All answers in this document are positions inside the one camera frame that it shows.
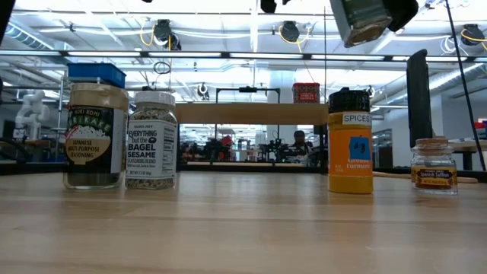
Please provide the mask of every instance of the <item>turmeric spice bottle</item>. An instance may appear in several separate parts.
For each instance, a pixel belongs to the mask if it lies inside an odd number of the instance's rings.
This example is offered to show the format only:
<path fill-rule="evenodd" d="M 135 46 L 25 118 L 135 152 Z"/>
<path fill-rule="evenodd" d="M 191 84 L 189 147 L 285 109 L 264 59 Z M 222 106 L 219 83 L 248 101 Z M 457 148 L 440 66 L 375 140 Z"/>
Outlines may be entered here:
<path fill-rule="evenodd" d="M 367 91 L 343 88 L 329 96 L 329 191 L 369 194 L 374 189 L 370 108 Z"/>

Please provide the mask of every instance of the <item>workbench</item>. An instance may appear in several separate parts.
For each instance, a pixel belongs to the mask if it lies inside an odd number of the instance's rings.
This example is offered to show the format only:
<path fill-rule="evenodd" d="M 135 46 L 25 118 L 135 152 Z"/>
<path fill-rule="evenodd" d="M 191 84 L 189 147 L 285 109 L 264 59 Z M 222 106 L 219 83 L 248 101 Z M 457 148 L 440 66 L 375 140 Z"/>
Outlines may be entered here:
<path fill-rule="evenodd" d="M 170 190 L 65 190 L 0 177 L 0 273 L 487 273 L 487 184 L 458 197 L 376 178 L 182 172 Z"/>
<path fill-rule="evenodd" d="M 486 140 L 480 140 L 480 148 L 482 149 L 482 153 L 485 157 L 487 157 L 487 154 L 485 151 L 487 151 L 487 141 Z M 475 142 L 450 142 L 448 143 L 449 146 L 454 148 L 454 153 L 457 154 L 462 154 L 462 159 L 463 159 L 463 170 L 472 170 L 472 154 L 477 152 L 477 145 Z"/>

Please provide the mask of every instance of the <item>black cap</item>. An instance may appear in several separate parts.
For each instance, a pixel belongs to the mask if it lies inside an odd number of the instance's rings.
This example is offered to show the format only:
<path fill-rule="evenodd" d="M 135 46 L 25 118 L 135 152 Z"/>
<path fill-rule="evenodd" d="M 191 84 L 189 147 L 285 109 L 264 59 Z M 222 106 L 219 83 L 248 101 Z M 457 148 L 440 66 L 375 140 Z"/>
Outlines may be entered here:
<path fill-rule="evenodd" d="M 350 91 L 342 88 L 329 96 L 329 113 L 344 111 L 371 111 L 371 102 L 367 91 Z"/>

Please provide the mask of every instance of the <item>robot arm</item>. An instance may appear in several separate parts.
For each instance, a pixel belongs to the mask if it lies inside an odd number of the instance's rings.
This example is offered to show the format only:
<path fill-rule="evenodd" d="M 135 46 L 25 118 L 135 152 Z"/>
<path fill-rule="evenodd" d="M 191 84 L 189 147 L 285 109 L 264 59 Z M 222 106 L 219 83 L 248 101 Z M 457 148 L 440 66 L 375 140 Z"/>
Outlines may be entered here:
<path fill-rule="evenodd" d="M 25 127 L 32 125 L 30 131 L 30 139 L 37 140 L 39 138 L 40 122 L 45 122 L 49 119 L 49 108 L 43 105 L 44 91 L 38 91 L 35 94 L 27 94 L 23 97 L 22 108 L 18 111 L 15 117 L 15 138 L 21 138 L 25 135 Z"/>

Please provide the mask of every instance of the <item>black monitor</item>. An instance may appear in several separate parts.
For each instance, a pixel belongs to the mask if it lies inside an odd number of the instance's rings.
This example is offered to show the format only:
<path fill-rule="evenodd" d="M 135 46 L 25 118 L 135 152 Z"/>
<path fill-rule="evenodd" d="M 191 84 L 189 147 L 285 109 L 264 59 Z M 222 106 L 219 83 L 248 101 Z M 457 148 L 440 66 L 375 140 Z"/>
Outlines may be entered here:
<path fill-rule="evenodd" d="M 433 138 L 427 55 L 428 51 L 422 49 L 413 54 L 407 62 L 409 145 L 411 148 L 415 146 L 418 139 Z"/>

